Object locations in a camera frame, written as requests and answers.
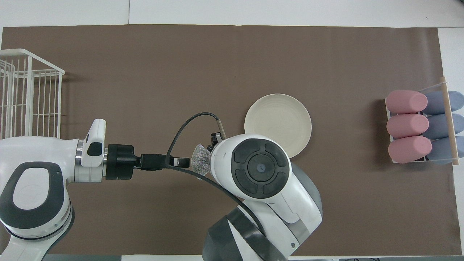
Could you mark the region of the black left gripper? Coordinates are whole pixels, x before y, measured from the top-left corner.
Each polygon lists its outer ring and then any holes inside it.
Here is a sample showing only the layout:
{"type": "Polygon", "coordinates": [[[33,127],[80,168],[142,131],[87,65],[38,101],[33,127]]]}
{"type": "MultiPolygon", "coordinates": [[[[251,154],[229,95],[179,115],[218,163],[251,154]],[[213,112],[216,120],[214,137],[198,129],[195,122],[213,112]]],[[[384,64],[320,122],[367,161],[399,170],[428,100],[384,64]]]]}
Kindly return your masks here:
{"type": "Polygon", "coordinates": [[[106,160],[106,180],[129,180],[133,170],[157,171],[166,169],[172,163],[172,156],[160,154],[142,154],[136,156],[134,147],[126,144],[109,144],[106,160]]]}

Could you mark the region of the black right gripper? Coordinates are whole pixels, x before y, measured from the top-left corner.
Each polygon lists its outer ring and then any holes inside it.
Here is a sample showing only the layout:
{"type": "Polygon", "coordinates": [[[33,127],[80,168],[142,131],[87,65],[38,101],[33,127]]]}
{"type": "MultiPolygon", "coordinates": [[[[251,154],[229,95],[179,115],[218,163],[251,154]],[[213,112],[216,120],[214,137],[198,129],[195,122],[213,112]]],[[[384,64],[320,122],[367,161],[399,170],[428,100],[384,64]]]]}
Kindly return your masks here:
{"type": "MultiPolygon", "coordinates": [[[[214,147],[222,142],[222,135],[220,132],[212,133],[211,134],[211,144],[207,146],[207,150],[212,152],[214,147]]],[[[172,166],[174,167],[182,167],[182,168],[189,168],[190,167],[190,158],[179,158],[179,157],[172,157],[172,166]]]]}

